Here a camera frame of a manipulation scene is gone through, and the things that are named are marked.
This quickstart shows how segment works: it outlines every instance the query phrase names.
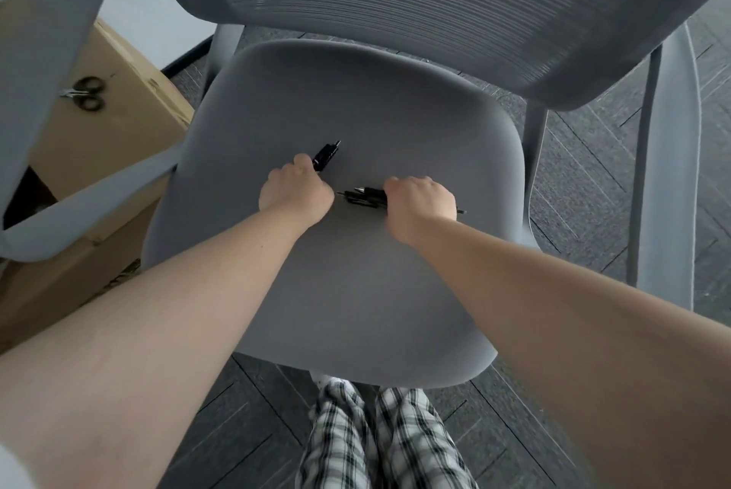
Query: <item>chair leg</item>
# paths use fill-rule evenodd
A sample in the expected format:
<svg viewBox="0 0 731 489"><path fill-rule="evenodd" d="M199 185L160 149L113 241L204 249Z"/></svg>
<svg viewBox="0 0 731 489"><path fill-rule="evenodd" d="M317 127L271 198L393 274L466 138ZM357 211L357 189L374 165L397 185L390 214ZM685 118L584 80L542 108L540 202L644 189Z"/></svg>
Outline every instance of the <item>chair leg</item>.
<svg viewBox="0 0 731 489"><path fill-rule="evenodd" d="M650 58L637 136L627 282L693 309L700 95L684 24Z"/></svg>
<svg viewBox="0 0 731 489"><path fill-rule="evenodd" d="M211 41L211 49L208 50L206 58L206 72L203 75L200 100L206 96L211 83L236 52L242 34L243 25L221 23L215 28L214 39Z"/></svg>
<svg viewBox="0 0 731 489"><path fill-rule="evenodd" d="M548 110L537 102L528 101L525 107L525 124L523 127L523 156L525 160L525 197L523 204L523 237L522 244L539 248L531 227L531 194L536 179L538 161L543 146L543 134L546 128Z"/></svg>

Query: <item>floor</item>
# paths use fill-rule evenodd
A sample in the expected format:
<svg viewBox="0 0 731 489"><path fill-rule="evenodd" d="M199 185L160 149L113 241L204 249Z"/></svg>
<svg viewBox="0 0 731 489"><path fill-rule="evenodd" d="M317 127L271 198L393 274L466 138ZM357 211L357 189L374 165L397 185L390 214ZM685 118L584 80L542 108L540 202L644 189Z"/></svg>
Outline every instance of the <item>floor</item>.
<svg viewBox="0 0 731 489"><path fill-rule="evenodd" d="M711 0L690 29L703 109L695 307L731 325L731 0ZM321 38L251 29L241 45L294 37ZM199 60L173 79L192 101L202 68ZM545 252L620 280L646 69L575 112L549 116L531 205ZM520 123L520 98L471 80ZM593 486L567 438L499 358L470 383L428 394L480 487ZM315 397L306 372L232 356L160 487L291 487Z"/></svg>

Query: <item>finger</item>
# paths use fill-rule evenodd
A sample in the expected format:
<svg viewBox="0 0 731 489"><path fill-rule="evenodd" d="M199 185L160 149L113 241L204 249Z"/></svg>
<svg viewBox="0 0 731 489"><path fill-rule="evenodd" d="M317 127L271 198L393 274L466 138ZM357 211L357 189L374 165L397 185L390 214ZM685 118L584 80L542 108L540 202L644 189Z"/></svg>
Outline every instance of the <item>finger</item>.
<svg viewBox="0 0 731 489"><path fill-rule="evenodd" d="M394 190L397 184L398 177L389 177L388 179L386 179L383 182L383 190L386 191L386 195L388 195L390 191Z"/></svg>
<svg viewBox="0 0 731 489"><path fill-rule="evenodd" d="M312 158L310 158L306 154L297 154L293 162L296 166L304 168L305 170L311 169L314 171L315 169L315 167L312 165Z"/></svg>

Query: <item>gray chair seat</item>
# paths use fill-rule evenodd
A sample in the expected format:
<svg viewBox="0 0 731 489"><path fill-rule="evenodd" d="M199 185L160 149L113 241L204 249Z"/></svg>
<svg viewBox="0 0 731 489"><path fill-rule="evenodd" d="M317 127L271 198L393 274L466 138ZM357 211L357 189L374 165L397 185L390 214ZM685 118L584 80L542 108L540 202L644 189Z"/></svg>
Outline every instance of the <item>gray chair seat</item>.
<svg viewBox="0 0 731 489"><path fill-rule="evenodd" d="M446 70L322 41L260 44L234 56L190 128L142 254L151 267L257 211L268 172L342 140L322 174L335 190L429 175L461 221L520 241L524 160L494 99ZM465 382L496 351L383 210L333 209L297 243L237 350L353 381Z"/></svg>

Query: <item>leg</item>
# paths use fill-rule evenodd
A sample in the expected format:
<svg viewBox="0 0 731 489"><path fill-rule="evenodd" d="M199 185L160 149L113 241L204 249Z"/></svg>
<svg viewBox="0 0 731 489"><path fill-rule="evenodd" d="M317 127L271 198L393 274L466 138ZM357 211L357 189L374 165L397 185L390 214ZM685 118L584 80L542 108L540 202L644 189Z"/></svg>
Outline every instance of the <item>leg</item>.
<svg viewBox="0 0 731 489"><path fill-rule="evenodd" d="M377 442L389 482L410 487L477 489L450 434L421 389L381 389Z"/></svg>
<svg viewBox="0 0 731 489"><path fill-rule="evenodd" d="M320 384L295 486L370 489L371 480L379 478L378 452L365 403L344 379L329 378Z"/></svg>

